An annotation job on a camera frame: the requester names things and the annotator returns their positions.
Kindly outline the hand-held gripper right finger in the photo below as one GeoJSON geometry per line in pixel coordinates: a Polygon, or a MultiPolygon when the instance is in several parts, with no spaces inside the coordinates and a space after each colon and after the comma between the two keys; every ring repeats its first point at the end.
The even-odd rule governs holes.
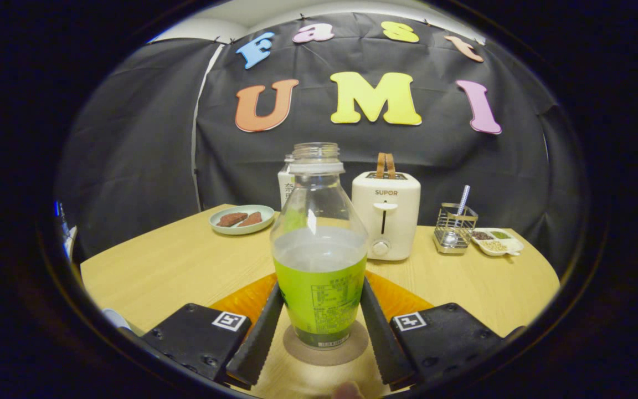
{"type": "Polygon", "coordinates": [[[521,332],[499,336],[457,303],[432,305],[370,271],[361,308],[382,381],[391,387],[453,379],[521,332]]]}

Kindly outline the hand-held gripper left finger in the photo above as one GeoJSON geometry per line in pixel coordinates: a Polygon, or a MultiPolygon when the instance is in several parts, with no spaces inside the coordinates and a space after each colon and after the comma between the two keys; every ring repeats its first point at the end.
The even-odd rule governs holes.
{"type": "Polygon", "coordinates": [[[142,340],[204,378],[251,387],[258,383],[283,304],[271,273],[211,306],[183,305],[142,340]]]}

